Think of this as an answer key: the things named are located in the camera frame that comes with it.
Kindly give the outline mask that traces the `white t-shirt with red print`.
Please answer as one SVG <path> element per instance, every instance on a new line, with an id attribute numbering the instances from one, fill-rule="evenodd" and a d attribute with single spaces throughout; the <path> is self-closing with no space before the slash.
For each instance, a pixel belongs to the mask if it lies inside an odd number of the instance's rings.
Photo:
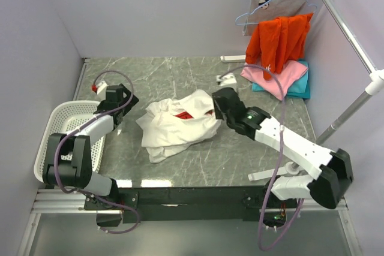
<path id="1" fill-rule="evenodd" d="M 152 164 L 212 138 L 220 127 L 212 97 L 201 89 L 180 100 L 150 103 L 136 123 L 143 130 L 141 145 Z"/>

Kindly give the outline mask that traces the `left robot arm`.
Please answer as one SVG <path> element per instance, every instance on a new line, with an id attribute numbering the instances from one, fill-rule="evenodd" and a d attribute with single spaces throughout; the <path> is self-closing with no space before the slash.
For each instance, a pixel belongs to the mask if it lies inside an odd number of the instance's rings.
<path id="1" fill-rule="evenodd" d="M 84 124 L 66 134 L 56 132 L 49 136 L 43 182 L 97 195 L 106 209 L 115 208 L 120 201 L 116 180 L 93 171 L 91 148 L 99 139 L 117 129 L 138 102 L 138 97 L 123 84 L 108 86 L 105 98 L 97 106 L 89 125 Z"/>

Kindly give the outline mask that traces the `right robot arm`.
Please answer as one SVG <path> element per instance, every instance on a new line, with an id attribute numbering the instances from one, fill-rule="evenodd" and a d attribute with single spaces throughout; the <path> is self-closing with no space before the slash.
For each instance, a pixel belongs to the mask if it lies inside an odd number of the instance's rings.
<path id="1" fill-rule="evenodd" d="M 266 111 L 247 108 L 233 88 L 212 94 L 215 116 L 229 128 L 283 153 L 290 160 L 277 171 L 265 170 L 249 174 L 250 181 L 269 179 L 272 187 L 265 190 L 263 200 L 277 207 L 291 198 L 312 199 L 327 209 L 335 209 L 353 182 L 349 154 L 321 147 L 284 127 Z"/>

